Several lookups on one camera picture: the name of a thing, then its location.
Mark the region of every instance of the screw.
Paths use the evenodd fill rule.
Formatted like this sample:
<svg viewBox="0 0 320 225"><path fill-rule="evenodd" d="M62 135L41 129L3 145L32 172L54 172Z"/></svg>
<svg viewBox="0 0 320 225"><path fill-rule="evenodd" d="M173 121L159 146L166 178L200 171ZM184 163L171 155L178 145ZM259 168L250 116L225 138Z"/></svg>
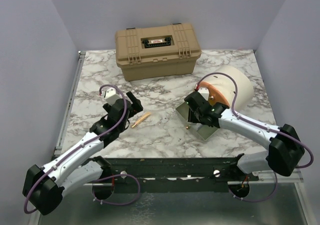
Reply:
<svg viewBox="0 0 320 225"><path fill-rule="evenodd" d="M216 178L220 177L220 171L219 171L219 170L214 170L214 171L213 171L213 175L214 175Z"/></svg>
<svg viewBox="0 0 320 225"><path fill-rule="evenodd" d="M125 179L127 176L125 176L125 175L127 175L128 173L126 172L126 171L122 171L122 172L120 172L120 174L123 174L124 176L121 176L123 179Z"/></svg>

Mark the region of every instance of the gray wall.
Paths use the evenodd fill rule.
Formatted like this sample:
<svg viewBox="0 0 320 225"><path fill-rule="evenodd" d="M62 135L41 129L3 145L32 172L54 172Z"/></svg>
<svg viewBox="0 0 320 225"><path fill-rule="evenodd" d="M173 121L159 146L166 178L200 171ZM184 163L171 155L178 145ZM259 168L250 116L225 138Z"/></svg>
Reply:
<svg viewBox="0 0 320 225"><path fill-rule="evenodd" d="M203 49L257 49L285 0L52 0L79 50L115 48L115 32L191 22Z"/></svg>
<svg viewBox="0 0 320 225"><path fill-rule="evenodd" d="M53 153L78 51L51 0L0 0L0 224L23 225L27 168Z"/></svg>
<svg viewBox="0 0 320 225"><path fill-rule="evenodd" d="M320 0L286 0L256 57L277 123L295 126L314 153L314 164L302 173L319 212Z"/></svg>

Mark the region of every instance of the marble countertop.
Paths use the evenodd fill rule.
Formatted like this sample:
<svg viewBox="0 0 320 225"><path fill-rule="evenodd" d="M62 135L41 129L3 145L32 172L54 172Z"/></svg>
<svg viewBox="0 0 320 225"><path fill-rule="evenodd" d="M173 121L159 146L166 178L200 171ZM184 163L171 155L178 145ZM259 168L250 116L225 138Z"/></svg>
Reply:
<svg viewBox="0 0 320 225"><path fill-rule="evenodd" d="M275 124L273 112L252 50L203 50L193 74L149 78L127 82L117 67L114 50L88 51L76 90L62 152L76 144L92 124L106 114L105 100L98 89L103 84L132 91L145 112L152 115L135 128L129 128L105 149L95 154L110 158L197 158L235 157L264 148L229 130L219 129L207 141L195 138L179 120L175 108L195 83L219 66L231 65L252 82L254 97L241 111L264 123ZM142 114L131 119L131 124Z"/></svg>

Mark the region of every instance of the purple cable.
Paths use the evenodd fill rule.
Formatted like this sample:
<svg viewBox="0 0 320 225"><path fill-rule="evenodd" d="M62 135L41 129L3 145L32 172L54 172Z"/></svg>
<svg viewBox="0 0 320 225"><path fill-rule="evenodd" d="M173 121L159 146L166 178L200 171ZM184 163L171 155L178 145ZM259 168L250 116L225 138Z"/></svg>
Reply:
<svg viewBox="0 0 320 225"><path fill-rule="evenodd" d="M130 174L116 174L116 175L112 175L112 176L107 176L107 177L104 177L104 178L101 178L101 179L98 179L98 180L95 180L93 182L101 182L101 181L104 181L104 180L108 180L108 179L112 179L112 178L117 178L117 177L121 177L121 176L127 176L127 177L130 177L130 178L133 178L135 181L136 181L136 184L138 185L138 192L137 192L137 195L135 196L134 199L132 199L131 201L128 201L128 202L123 202L123 203L116 203L116 202L111 202L111 201L104 201L104 200L99 200L98 198L96 198L96 195L95 195L95 192L92 191L92 195L94 197L94 200L93 201L98 201L100 203L104 203L104 204L109 204L109 205L115 205L115 206L126 206L126 205L129 205L129 204L132 204L134 203L135 201L137 201L139 198L140 198L140 183L138 181L138 179L135 177L135 176L132 176Z"/></svg>
<svg viewBox="0 0 320 225"><path fill-rule="evenodd" d="M277 174L275 172L274 173L274 178L275 178L275 184L274 184L274 189L273 191L269 194L269 196L265 197L265 198L262 198L262 199L258 199L258 200L249 200L249 199L245 199L243 197L238 197L236 196L230 189L229 189L229 193L232 194L232 196L235 198L235 199L238 199L238 200L241 200L243 202L247 202L247 203L260 203L260 202L264 202L264 201L267 201L268 199L272 198L277 190L278 190L278 177L277 177Z"/></svg>
<svg viewBox="0 0 320 225"><path fill-rule="evenodd" d="M127 111L127 102L126 102L126 97L125 95L122 93L122 91L120 91L120 89L115 86L115 85L111 85L111 84L105 84L105 85L102 85L99 89L99 94L101 95L102 93L102 89L105 88L105 87L111 87L111 88L114 88L120 95L121 97L123 98L123 102L124 102L124 110L123 110L123 114L121 116L121 118L119 119L119 121L113 126L111 127L110 129L108 129L107 131L101 133L100 135L94 137L94 138L91 138L90 140L84 142L83 144L80 144L79 146L77 146L74 150L72 150L68 155L66 155L65 157L63 157L59 162L57 162L55 164L55 166L59 166L61 165L66 159L68 159L72 154L74 154L76 151L78 151L79 149L83 148L83 146L97 140L98 138L106 135L107 133L110 133L113 129L115 129L122 121L123 119L125 118L125 115L126 115L126 111ZM41 181L46 177L48 176L52 171L54 170L53 167L51 167L45 174L43 174L35 183L34 185L31 187L30 191L28 192L28 194L26 195L25 197L25 201L24 201L24 206L23 206L23 211L24 213L26 214L32 214L34 213L35 211L37 211L37 209L33 209L31 211L28 210L27 206L28 206L28 202L30 200L30 197L32 195L32 193L34 192L34 190L36 189L36 187L39 185L39 183L41 183Z"/></svg>
<svg viewBox="0 0 320 225"><path fill-rule="evenodd" d="M232 111L232 113L233 113L238 119L240 119L240 120L242 120L242 121L244 121L244 122L246 122L246 123L248 123L248 124L251 124L251 125L253 125L253 126L256 126L256 127L260 128L260 129L263 129L263 130L266 130L266 131L270 131L270 132L273 132L273 133L276 133L276 134L285 136L286 138L291 139L291 140L294 141L295 143L299 144L299 145L302 146L305 150L308 151L308 153L309 153L309 155L310 155L310 161L309 161L307 164L301 165L301 166L297 166L296 168L297 168L297 169L303 169L303 168L307 168L307 167L311 166L311 164L314 162L314 155L313 155L312 151L310 150L310 148L307 147L307 145L305 145L304 143L302 143L302 142L299 141L298 139L296 139L296 138L294 138L294 137L292 137L292 136L290 136L290 135L288 135L288 134L286 134L286 133L284 133L284 132L277 131L277 130L274 130L274 129L268 129L268 127L262 126L262 125L260 125L260 124L258 124L258 123L256 123L256 122L254 122L254 121L250 121L250 120L248 120L248 119L246 119L246 118L244 118L244 117L239 116L239 114L235 111L235 103L236 103L236 99L237 99L237 96L238 96L238 85L237 85L236 81L235 81L230 75L228 75L228 74L226 74L226 73L223 73L223 72L211 72L211 73L205 75L203 78L201 78L201 80L200 80L200 81L197 83L197 85L196 85L196 90L199 89L200 83L201 83L205 78L207 78L207 77L209 77L209 76L212 76L212 75L222 75L222 76L225 76L225 77L229 78L229 79L233 82L234 88L235 88L235 92L234 92L235 94L234 94L234 98L233 98L232 104L231 104L231 111ZM271 193L269 196L267 196L266 198L259 199L259 200L246 200L246 199L241 199L240 197L235 196L231 191L230 191L230 192L233 194L233 196L235 196L235 198L240 199L240 200L245 201L245 202L258 203L258 202L266 201L266 200L270 199L271 197L273 197L273 196L275 195L277 189L278 189L278 177L277 177L277 174L276 174L276 173L274 173L274 175L275 175L275 186L274 186L274 190L273 190L272 193Z"/></svg>

